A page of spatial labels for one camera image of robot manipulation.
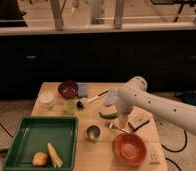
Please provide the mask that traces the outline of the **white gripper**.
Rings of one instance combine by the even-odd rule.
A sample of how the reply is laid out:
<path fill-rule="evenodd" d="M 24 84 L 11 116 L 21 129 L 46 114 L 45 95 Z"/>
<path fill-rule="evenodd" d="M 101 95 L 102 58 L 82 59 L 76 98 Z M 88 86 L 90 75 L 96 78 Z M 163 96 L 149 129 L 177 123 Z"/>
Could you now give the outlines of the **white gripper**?
<path fill-rule="evenodd" d="M 128 122 L 128 115 L 133 110 L 133 106 L 118 100 L 116 102 L 116 110 L 118 113 L 119 127 L 124 128 Z"/>

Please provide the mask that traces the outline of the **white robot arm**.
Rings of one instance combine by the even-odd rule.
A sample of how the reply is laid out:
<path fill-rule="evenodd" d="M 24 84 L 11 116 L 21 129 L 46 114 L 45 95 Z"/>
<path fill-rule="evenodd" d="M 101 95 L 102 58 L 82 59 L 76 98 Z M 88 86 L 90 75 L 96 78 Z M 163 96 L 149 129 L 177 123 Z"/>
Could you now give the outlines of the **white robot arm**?
<path fill-rule="evenodd" d="M 159 97 L 147 92 L 143 77 L 135 76 L 118 88 L 117 112 L 127 117 L 134 107 L 170 121 L 196 136 L 196 106 Z"/>

